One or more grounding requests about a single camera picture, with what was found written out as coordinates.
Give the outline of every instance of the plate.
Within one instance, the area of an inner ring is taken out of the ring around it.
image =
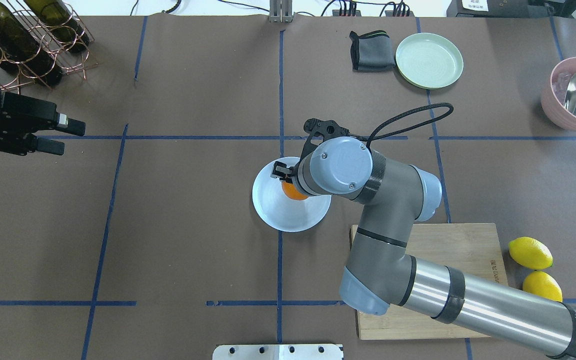
[[[282,157],[259,171],[252,185],[252,203],[256,213],[272,228],[288,233],[308,230],[317,225],[326,216],[332,196],[311,196],[305,200],[288,198],[279,178],[270,177],[275,161],[292,167],[299,162],[299,157]]]
[[[422,89],[441,89],[454,83],[464,71],[464,58],[450,40],[419,32],[397,46],[397,68],[410,84]]]

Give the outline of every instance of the white sticker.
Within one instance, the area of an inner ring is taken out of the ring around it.
[[[487,0],[461,0],[461,5],[466,9],[470,9],[476,12],[488,11]]]

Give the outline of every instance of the gray cloth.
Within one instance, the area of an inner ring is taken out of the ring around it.
[[[350,32],[352,69],[361,73],[391,71],[395,67],[395,54],[391,38],[384,30],[357,35]]]

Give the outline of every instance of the wooden cutting board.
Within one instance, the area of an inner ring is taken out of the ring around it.
[[[357,225],[352,225],[350,243],[355,240],[356,231]],[[406,252],[508,285],[494,223],[414,224]],[[357,323],[361,340],[487,338],[482,333],[441,323],[397,305],[391,305],[382,316],[357,311]]]

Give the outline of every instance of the pink bowl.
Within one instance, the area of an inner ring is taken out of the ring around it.
[[[576,116],[566,110],[553,90],[553,84],[557,82],[558,76],[566,72],[572,75],[576,73],[576,57],[569,57],[552,69],[548,83],[541,92],[541,107],[550,121],[560,128],[576,132]]]

